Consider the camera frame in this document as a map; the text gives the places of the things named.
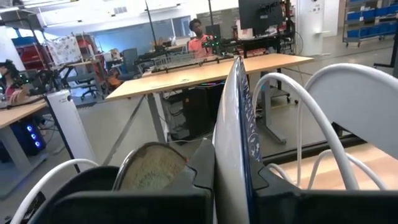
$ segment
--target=ceiling light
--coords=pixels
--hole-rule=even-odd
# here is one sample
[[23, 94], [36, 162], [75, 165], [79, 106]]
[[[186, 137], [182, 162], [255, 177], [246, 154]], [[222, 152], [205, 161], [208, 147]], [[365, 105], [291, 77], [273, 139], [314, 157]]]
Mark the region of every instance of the ceiling light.
[[4, 8], [4, 9], [0, 9], [0, 13], [3, 13], [3, 12], [11, 12], [11, 11], [16, 11], [16, 10], [18, 10], [19, 8], [18, 7], [9, 7], [9, 8]]
[[56, 4], [63, 4], [63, 3], [68, 3], [68, 2], [71, 2], [71, 0], [43, 2], [43, 3], [26, 5], [24, 7], [27, 8], [27, 9], [30, 9], [30, 8], [33, 8], [33, 7], [53, 6], [53, 5], [56, 5]]

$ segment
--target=metal shelving unit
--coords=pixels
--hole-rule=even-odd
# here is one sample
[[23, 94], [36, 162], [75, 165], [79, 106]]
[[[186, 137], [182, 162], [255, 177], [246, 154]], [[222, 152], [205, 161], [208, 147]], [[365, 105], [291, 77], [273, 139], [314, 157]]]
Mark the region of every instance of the metal shelving unit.
[[359, 47], [364, 40], [395, 34], [397, 13], [397, 0], [347, 0], [343, 42]]

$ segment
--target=window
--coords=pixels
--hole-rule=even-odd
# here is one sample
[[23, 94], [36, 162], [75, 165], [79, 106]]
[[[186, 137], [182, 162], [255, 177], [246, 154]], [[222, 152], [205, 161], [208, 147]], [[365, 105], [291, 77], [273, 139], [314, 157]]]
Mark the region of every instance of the window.
[[21, 37], [33, 37], [33, 33], [31, 30], [19, 29], [19, 33], [21, 34]]
[[8, 36], [10, 39], [18, 38], [18, 34], [17, 34], [17, 32], [15, 31], [14, 28], [12, 28], [12, 27], [7, 27], [7, 28], [6, 28], [6, 31], [7, 31], [7, 36]]

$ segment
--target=man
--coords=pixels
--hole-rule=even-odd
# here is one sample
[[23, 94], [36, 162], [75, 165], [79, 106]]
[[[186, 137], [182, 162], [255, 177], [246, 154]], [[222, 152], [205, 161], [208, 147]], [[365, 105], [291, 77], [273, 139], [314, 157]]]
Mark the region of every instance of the man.
[[212, 55], [211, 48], [201, 47], [203, 42], [207, 41], [207, 35], [203, 34], [201, 22], [199, 19], [193, 19], [189, 22], [189, 29], [197, 36], [188, 43], [188, 50], [194, 52], [195, 58], [203, 58]]

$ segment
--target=pink shirt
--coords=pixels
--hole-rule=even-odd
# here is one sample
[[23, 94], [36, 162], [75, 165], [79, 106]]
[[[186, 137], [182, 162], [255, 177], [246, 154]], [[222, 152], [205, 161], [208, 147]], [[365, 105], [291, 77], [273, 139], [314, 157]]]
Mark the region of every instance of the pink shirt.
[[14, 92], [15, 92], [14, 88], [11, 88], [11, 86], [7, 86], [7, 88], [6, 88], [6, 99], [8, 100]]
[[203, 34], [203, 37], [200, 40], [197, 38], [194, 38], [189, 41], [188, 50], [194, 52], [195, 58], [203, 58], [203, 57], [208, 57], [208, 56], [213, 55], [211, 52], [211, 48], [201, 47], [201, 43], [207, 41], [206, 37], [207, 37], [207, 35]]

